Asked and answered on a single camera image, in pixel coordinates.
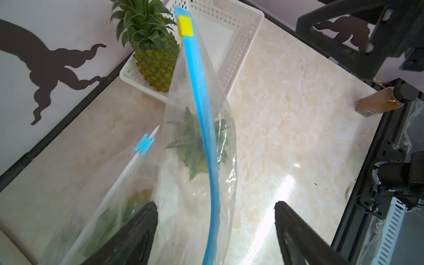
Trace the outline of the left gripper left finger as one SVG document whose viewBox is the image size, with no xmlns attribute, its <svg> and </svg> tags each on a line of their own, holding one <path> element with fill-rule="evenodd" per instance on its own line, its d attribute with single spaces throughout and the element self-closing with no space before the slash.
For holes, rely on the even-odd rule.
<svg viewBox="0 0 424 265">
<path fill-rule="evenodd" d="M 149 202 L 83 264 L 148 264 L 157 225 L 157 206 L 154 202 Z"/>
</svg>

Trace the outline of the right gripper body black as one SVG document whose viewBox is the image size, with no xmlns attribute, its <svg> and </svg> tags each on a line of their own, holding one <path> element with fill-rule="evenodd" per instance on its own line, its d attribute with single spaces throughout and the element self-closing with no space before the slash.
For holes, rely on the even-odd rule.
<svg viewBox="0 0 424 265">
<path fill-rule="evenodd" d="M 389 57 L 403 71 L 424 70 L 423 1 L 324 1 L 297 20 L 296 34 L 361 79 Z"/>
</svg>

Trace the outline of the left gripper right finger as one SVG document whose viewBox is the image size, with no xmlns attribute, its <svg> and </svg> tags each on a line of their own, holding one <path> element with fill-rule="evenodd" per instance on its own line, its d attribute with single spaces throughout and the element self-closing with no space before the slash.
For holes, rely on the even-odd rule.
<svg viewBox="0 0 424 265">
<path fill-rule="evenodd" d="M 285 265 L 348 265 L 286 202 L 275 207 L 275 226 Z"/>
</svg>

